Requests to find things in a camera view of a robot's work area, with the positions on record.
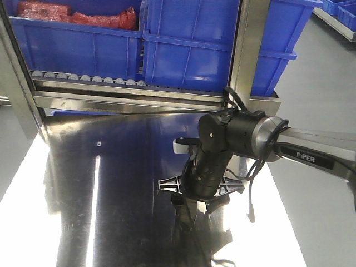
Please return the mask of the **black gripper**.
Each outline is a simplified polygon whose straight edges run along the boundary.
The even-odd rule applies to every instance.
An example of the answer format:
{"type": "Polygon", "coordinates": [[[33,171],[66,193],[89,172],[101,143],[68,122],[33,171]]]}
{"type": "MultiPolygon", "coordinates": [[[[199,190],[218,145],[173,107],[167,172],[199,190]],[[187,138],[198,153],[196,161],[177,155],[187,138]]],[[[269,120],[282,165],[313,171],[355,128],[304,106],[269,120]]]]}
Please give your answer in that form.
{"type": "Polygon", "coordinates": [[[186,163],[182,176],[174,176],[157,182],[159,191],[184,194],[195,200],[209,201],[217,196],[233,192],[242,194],[245,186],[241,180],[223,177],[233,152],[228,148],[226,128],[233,115],[232,110],[208,113],[199,119],[200,143],[197,152],[186,163]]]}

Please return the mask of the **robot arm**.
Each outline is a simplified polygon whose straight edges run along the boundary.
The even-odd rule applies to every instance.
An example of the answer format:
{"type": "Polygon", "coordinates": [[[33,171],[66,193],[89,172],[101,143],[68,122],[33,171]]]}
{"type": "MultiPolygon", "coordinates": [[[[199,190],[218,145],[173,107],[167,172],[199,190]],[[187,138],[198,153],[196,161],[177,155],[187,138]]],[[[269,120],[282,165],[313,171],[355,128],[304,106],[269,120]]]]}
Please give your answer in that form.
{"type": "Polygon", "coordinates": [[[212,112],[199,119],[197,139],[175,139],[176,153],[189,153],[182,174],[158,182],[159,190],[184,194],[188,198],[211,202],[220,189],[233,155],[265,162],[286,158],[311,166],[345,180],[355,191],[355,135],[298,130],[288,120],[267,116],[263,111],[243,112],[232,108],[212,112]]]}

